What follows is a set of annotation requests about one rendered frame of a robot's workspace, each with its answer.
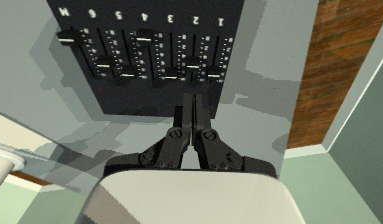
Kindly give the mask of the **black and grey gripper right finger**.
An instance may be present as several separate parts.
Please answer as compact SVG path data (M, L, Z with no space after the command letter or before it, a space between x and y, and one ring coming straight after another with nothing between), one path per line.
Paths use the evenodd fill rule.
M200 169L259 172L277 179L275 167L267 161L241 156L211 128L209 107L202 107L202 94L193 95L191 145L198 153Z

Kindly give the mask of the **black lighting desk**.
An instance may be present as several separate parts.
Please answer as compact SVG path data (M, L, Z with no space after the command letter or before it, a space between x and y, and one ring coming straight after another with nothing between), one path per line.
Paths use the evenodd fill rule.
M46 1L104 114L215 119L245 0Z

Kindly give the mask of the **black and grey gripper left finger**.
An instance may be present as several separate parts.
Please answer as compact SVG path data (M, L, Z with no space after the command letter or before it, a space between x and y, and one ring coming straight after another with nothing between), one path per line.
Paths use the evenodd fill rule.
M127 168L181 169L183 153L190 146L191 127L192 94L184 93L183 106L175 106L173 127L167 131L166 136L143 153L110 158L105 164L103 176Z

